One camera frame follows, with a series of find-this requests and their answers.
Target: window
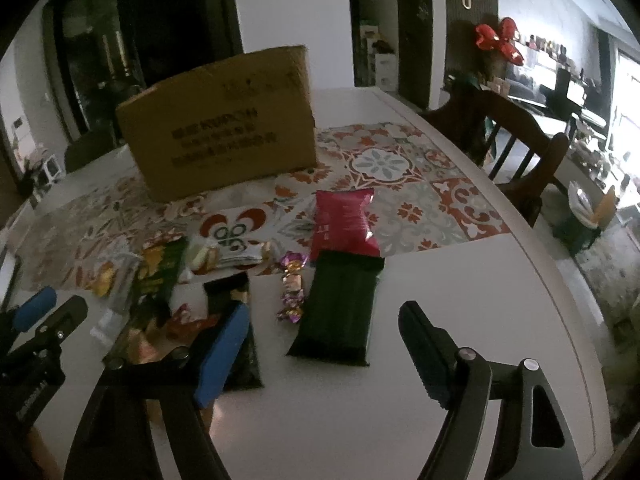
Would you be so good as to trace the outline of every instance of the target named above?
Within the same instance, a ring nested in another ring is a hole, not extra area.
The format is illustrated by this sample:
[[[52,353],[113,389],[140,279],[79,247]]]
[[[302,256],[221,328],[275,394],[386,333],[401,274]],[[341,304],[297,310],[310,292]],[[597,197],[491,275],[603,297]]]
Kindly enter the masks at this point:
[[[69,0],[61,22],[79,129],[117,137],[116,106],[145,87],[124,44],[118,1]]]
[[[610,148],[625,169],[638,176],[640,170],[640,64],[618,52],[613,90]]]

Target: cardboard box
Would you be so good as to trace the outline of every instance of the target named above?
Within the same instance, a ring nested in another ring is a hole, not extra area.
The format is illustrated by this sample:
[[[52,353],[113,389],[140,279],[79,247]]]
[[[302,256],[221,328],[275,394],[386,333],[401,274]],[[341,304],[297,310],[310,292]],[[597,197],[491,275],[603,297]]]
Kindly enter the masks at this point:
[[[162,202],[317,165],[304,46],[195,68],[116,114],[150,195]]]
[[[398,58],[396,54],[376,54],[376,86],[385,92],[398,91]]]

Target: red bow decoration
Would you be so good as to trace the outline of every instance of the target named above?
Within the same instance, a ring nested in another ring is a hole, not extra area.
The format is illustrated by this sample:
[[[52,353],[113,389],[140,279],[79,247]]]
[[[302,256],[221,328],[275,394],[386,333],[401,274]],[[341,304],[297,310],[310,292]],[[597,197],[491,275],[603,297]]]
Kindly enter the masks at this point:
[[[504,56],[504,59],[514,65],[522,66],[524,64],[524,58],[518,49],[511,44],[517,28],[516,22],[511,18],[504,18],[500,22],[499,35],[485,23],[478,25],[476,27],[476,34],[478,34],[476,45],[480,50],[493,50],[497,48]]]

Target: dark green package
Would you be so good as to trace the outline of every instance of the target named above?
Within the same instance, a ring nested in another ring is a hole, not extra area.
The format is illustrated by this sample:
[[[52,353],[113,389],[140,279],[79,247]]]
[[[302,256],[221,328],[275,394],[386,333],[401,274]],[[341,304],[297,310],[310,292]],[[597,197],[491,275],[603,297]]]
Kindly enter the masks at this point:
[[[287,355],[369,366],[373,296],[384,267],[384,258],[321,251],[300,330]]]

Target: doorway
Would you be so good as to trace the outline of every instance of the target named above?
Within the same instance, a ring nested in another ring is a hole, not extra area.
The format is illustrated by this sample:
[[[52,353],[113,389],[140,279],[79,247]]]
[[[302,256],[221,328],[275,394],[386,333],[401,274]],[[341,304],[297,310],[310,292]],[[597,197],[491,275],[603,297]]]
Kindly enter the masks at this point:
[[[432,0],[398,0],[399,94],[429,107],[433,55]]]

